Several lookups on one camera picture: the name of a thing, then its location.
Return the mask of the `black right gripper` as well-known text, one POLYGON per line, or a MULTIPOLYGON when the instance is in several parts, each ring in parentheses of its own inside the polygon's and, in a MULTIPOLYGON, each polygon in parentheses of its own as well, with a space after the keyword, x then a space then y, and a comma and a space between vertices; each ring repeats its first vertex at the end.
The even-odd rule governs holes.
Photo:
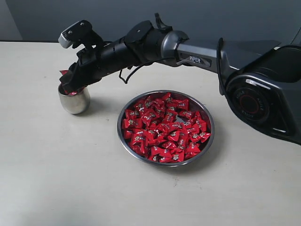
POLYGON ((78 60, 59 79, 64 93, 78 92, 107 75, 141 63, 138 56, 124 42, 114 41, 104 47, 77 52, 78 60))

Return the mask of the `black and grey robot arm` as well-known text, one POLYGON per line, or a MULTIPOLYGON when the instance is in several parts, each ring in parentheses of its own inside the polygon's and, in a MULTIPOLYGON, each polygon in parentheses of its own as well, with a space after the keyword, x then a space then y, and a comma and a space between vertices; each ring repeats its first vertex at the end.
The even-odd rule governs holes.
POLYGON ((160 19, 135 25, 124 37, 104 41, 86 20, 61 32, 63 48, 84 48, 67 74, 63 89, 76 91, 123 69, 137 71, 160 63, 194 66, 219 79, 220 94, 244 123, 267 136, 295 144, 301 142, 301 47, 280 46, 275 40, 192 40, 160 19))

